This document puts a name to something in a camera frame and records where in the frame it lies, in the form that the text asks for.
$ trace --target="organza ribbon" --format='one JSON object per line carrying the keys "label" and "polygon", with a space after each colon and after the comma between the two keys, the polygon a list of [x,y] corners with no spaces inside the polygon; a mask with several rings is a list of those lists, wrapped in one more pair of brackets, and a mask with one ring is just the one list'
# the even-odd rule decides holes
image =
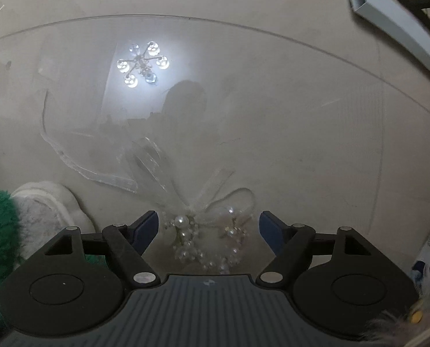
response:
{"label": "organza ribbon", "polygon": [[[45,127],[45,113],[49,91],[45,95],[45,102],[41,116],[41,136],[56,151],[61,160],[70,168],[77,171],[83,177],[122,188],[137,193],[143,198],[155,203],[169,217],[176,215],[190,215],[197,218],[205,214],[212,206],[220,202],[228,202],[231,197],[238,193],[246,195],[243,206],[237,209],[239,215],[250,215],[255,208],[255,197],[253,192],[245,187],[237,188],[228,194],[217,197],[223,185],[234,174],[234,170],[225,168],[217,169],[202,187],[198,195],[186,204],[173,185],[173,178],[168,161],[155,142],[148,138],[140,139],[138,142],[129,137],[123,129],[114,137],[121,142],[121,152],[118,155],[119,164],[131,178],[124,178],[112,174],[96,173],[78,165],[70,158],[65,150],[47,133]],[[215,221],[208,217],[198,218],[200,224],[210,225]]]}

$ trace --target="white slipper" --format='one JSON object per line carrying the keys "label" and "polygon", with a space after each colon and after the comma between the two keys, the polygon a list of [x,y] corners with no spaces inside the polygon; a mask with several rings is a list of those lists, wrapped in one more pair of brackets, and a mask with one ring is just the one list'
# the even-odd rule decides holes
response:
{"label": "white slipper", "polygon": [[59,231],[77,226],[81,233],[94,233],[93,223],[83,213],[74,195],[51,181],[27,183],[11,195],[21,226],[22,258],[27,259]]}

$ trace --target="pearl hair accessory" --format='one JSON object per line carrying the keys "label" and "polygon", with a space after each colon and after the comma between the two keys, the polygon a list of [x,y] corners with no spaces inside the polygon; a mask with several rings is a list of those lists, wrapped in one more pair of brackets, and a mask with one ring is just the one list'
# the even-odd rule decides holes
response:
{"label": "pearl hair accessory", "polygon": [[[242,224],[247,221],[246,216],[241,217],[232,206],[219,211],[219,214],[228,216],[223,219],[228,224],[223,228],[206,220],[203,224],[199,223],[197,217],[188,215],[178,215],[163,223],[167,242],[174,239],[175,259],[183,263],[199,263],[205,272],[219,274],[229,274],[230,268],[239,264],[240,253],[248,237],[247,230],[242,228]],[[216,254],[203,249],[200,241],[200,230],[213,227],[220,229],[219,238],[225,240],[225,249],[220,249]]]}

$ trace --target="pearl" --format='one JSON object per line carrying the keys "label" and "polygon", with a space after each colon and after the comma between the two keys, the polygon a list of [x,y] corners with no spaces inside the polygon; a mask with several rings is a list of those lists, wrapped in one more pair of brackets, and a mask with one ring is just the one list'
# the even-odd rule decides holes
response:
{"label": "pearl", "polygon": [[191,238],[191,233],[188,229],[180,230],[180,237],[183,241],[188,241]]}
{"label": "pearl", "polygon": [[229,266],[227,263],[222,263],[219,266],[219,273],[224,275],[229,274]]}
{"label": "pearl", "polygon": [[189,253],[186,250],[181,250],[178,252],[177,257],[179,260],[183,261],[184,259],[186,259],[189,256]]}
{"label": "pearl", "polygon": [[173,223],[177,228],[185,228],[189,225],[189,218],[185,215],[178,215]]}
{"label": "pearl", "polygon": [[233,237],[236,234],[236,230],[231,227],[226,227],[225,231],[226,231],[226,234],[230,237]]}

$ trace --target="black device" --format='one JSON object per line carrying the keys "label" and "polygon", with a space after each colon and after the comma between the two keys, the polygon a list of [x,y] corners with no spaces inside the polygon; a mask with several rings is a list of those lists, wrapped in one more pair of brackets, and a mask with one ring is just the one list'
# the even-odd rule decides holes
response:
{"label": "black device", "polygon": [[[141,254],[158,231],[149,211],[131,226],[57,234],[0,287],[10,334],[1,347],[351,347],[384,310],[417,301],[411,280],[354,229],[318,234],[265,211],[276,257],[250,275],[168,275]],[[108,268],[85,254],[105,255]],[[309,269],[314,255],[331,260]]]}

